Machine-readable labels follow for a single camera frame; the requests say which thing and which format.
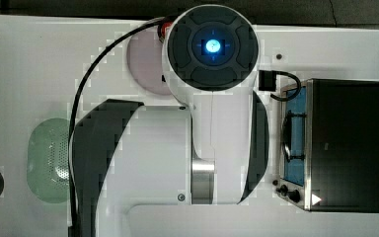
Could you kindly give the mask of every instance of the blue led light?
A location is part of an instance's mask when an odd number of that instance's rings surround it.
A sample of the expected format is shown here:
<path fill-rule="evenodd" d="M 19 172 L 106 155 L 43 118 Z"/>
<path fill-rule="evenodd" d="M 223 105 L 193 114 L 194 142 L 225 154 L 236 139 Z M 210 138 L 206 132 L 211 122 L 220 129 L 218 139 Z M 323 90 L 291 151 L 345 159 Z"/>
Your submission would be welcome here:
<path fill-rule="evenodd" d="M 209 40 L 206 44 L 205 44 L 205 49 L 208 51 L 208 52 L 218 52 L 218 50 L 220 50 L 220 42 L 216 39 L 211 39 Z"/>

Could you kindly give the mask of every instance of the screw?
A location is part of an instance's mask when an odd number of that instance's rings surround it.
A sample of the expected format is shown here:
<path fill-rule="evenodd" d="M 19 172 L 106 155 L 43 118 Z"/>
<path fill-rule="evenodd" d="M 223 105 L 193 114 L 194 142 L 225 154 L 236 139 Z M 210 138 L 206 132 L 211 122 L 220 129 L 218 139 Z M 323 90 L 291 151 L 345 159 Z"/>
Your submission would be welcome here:
<path fill-rule="evenodd" d="M 186 196 L 183 194 L 178 195 L 178 201 L 184 201 L 186 199 Z"/>

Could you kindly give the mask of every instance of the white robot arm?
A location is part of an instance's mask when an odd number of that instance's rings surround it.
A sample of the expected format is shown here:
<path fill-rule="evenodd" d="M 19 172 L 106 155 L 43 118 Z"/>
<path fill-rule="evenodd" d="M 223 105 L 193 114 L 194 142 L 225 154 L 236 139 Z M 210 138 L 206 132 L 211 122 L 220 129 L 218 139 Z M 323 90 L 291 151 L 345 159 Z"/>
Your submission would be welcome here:
<path fill-rule="evenodd" d="M 108 100 L 76 125 L 71 172 L 79 217 L 70 236 L 128 237 L 126 215 L 136 205 L 243 200 L 267 161 L 266 112 L 253 93 L 259 50 L 251 24 L 230 8 L 204 5 L 181 14 L 165 38 L 162 65 L 185 107 L 153 110 Z M 262 127 L 253 122 L 258 110 L 265 114 Z M 177 120 L 185 121 L 175 126 L 183 132 L 164 130 Z M 189 137 L 180 140 L 183 134 Z M 265 142 L 253 148 L 258 136 Z M 186 152 L 175 154 L 180 145 Z M 259 152 L 263 162 L 252 172 Z M 250 171 L 256 181 L 248 185 Z"/>

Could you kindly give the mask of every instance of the dark floor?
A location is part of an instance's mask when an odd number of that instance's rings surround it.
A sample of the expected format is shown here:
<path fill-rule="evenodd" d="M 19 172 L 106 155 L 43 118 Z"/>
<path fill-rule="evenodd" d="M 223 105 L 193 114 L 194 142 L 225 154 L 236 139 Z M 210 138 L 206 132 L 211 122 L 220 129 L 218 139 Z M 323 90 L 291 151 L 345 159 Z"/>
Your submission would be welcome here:
<path fill-rule="evenodd" d="M 379 0 L 0 0 L 0 12 L 148 19 L 204 3 L 232 7 L 254 24 L 334 26 L 337 22 L 340 27 L 379 29 Z"/>
<path fill-rule="evenodd" d="M 0 0 L 0 14 L 146 20 L 205 3 L 253 24 L 379 29 L 379 0 Z"/>

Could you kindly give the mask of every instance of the green mesh pad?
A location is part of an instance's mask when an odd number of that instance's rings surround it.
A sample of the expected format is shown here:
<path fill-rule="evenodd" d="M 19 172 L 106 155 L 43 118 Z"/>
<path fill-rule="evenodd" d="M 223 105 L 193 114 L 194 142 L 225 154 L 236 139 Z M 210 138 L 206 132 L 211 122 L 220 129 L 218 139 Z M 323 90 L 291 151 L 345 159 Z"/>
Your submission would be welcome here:
<path fill-rule="evenodd" d="M 33 131 L 29 142 L 27 182 L 30 190 L 49 203 L 67 201 L 69 121 L 52 118 Z"/>

